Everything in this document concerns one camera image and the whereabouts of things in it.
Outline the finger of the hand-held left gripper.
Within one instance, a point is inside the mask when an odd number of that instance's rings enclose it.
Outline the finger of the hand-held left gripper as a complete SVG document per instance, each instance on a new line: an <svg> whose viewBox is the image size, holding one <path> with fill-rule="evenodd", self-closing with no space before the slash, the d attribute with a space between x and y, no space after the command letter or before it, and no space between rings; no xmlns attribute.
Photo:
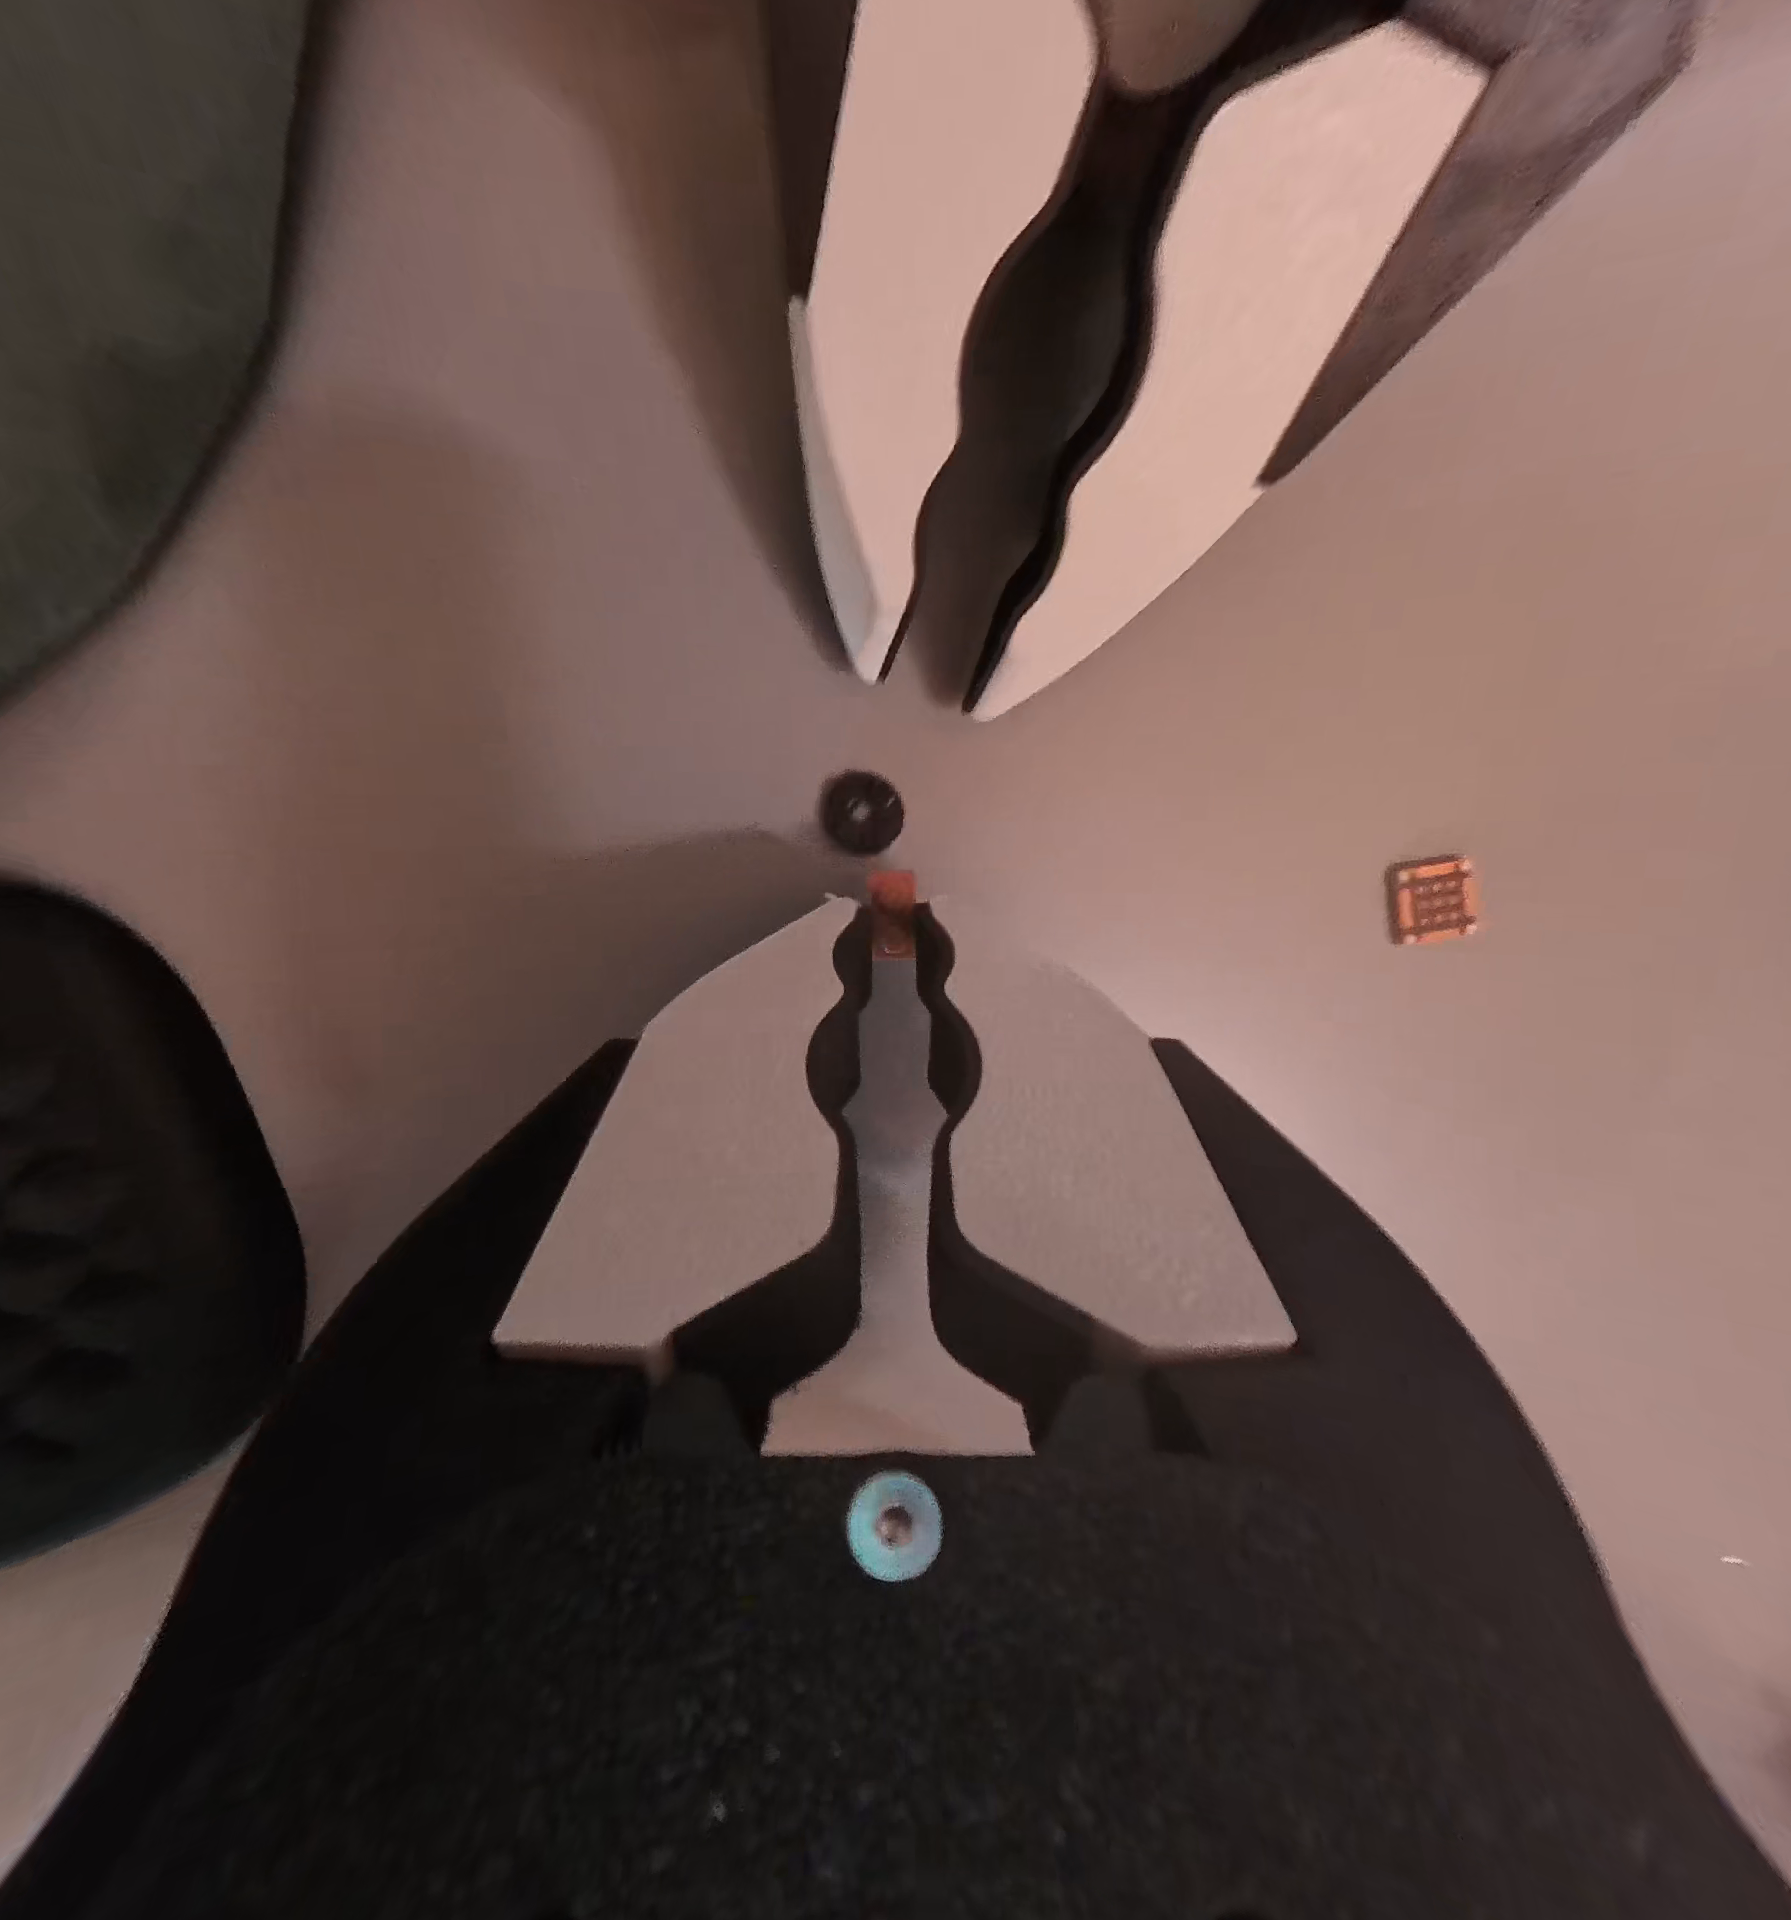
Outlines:
<svg viewBox="0 0 1791 1920"><path fill-rule="evenodd" d="M854 671L981 658L1115 357L1080 184L1134 2L860 2L811 269L787 304L809 522Z"/></svg>
<svg viewBox="0 0 1791 1920"><path fill-rule="evenodd" d="M1157 96L1176 123L1123 244L1115 354L965 713L1055 685L1253 511L1488 86L1483 57L1405 15L1253 15Z"/></svg>

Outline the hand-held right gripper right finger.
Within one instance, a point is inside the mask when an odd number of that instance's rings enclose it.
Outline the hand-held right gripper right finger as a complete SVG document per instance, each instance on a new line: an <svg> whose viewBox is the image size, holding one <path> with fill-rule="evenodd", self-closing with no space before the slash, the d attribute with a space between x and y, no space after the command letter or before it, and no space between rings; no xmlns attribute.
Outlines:
<svg viewBox="0 0 1791 1920"><path fill-rule="evenodd" d="M938 1347L1020 1410L1037 1454L1206 1454L1187 1361L1298 1331L1148 1034L965 902L914 909Z"/></svg>

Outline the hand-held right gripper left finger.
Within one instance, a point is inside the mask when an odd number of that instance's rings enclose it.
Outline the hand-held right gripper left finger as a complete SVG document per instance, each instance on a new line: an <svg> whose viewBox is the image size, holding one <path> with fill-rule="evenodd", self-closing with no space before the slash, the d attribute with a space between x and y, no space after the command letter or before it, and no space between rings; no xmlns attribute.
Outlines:
<svg viewBox="0 0 1791 1920"><path fill-rule="evenodd" d="M631 1045L492 1342L631 1361L663 1410L779 1398L862 1317L860 1093L868 912L831 896L669 1000Z"/></svg>

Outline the small black round toy piece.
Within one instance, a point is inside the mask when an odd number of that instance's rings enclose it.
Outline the small black round toy piece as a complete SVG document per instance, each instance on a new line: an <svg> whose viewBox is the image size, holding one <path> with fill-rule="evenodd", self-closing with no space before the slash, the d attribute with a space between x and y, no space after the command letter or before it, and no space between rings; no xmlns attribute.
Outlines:
<svg viewBox="0 0 1791 1920"><path fill-rule="evenodd" d="M879 859L904 836L904 794L883 773L845 771L820 790L817 825L837 852Z"/></svg>

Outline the grey desk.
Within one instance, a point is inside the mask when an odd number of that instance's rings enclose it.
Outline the grey desk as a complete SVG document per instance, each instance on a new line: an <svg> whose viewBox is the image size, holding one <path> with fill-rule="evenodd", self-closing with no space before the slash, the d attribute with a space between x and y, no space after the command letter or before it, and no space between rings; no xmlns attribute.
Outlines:
<svg viewBox="0 0 1791 1920"><path fill-rule="evenodd" d="M0 717L0 872L192 979L311 1315L594 1045L845 874L1298 1141L1547 1442L1791 1875L1791 2L1167 600L1009 718L820 631L748 6L339 2L289 327L136 600ZM1384 872L1472 855L1473 939Z"/></svg>

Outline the tan grille toy tile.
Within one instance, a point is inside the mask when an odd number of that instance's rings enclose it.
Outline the tan grille toy tile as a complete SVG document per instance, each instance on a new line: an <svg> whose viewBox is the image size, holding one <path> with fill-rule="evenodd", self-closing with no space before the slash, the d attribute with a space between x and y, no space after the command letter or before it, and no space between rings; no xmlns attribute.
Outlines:
<svg viewBox="0 0 1791 1920"><path fill-rule="evenodd" d="M1472 855L1397 859L1384 872L1388 940L1427 948L1473 939L1480 884Z"/></svg>

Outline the black honeycomb textured pad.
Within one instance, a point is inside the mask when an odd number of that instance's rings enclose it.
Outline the black honeycomb textured pad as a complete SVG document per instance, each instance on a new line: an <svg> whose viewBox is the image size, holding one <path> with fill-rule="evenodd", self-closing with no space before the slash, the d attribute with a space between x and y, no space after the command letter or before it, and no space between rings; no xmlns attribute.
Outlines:
<svg viewBox="0 0 1791 1920"><path fill-rule="evenodd" d="M309 1262L188 979L0 874L0 1567L216 1464L309 1329Z"/></svg>

